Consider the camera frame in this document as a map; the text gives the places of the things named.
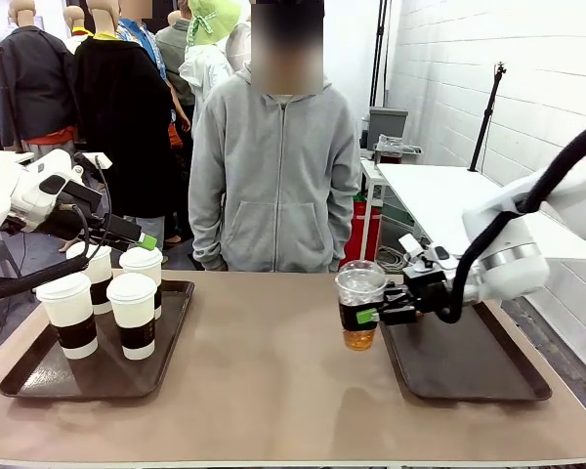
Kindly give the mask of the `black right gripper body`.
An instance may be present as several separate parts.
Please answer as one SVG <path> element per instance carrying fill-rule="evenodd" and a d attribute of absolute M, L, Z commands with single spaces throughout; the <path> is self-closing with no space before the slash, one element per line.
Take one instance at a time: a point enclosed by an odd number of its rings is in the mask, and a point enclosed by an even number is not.
<path fill-rule="evenodd" d="M 403 281 L 412 305 L 422 314 L 449 313 L 451 287 L 443 270 L 419 272 L 414 267 L 405 268 Z"/>

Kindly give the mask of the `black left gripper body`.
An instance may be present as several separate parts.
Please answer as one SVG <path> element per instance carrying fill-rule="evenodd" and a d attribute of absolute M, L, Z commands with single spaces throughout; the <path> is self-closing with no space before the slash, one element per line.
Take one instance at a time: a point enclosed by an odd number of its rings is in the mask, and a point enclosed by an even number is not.
<path fill-rule="evenodd" d="M 42 233 L 63 240 L 84 240 L 88 235 L 92 242 L 132 243 L 143 240 L 139 225 L 113 214 L 97 213 L 97 205 L 86 198 L 62 192 L 55 208 L 42 223 Z"/>

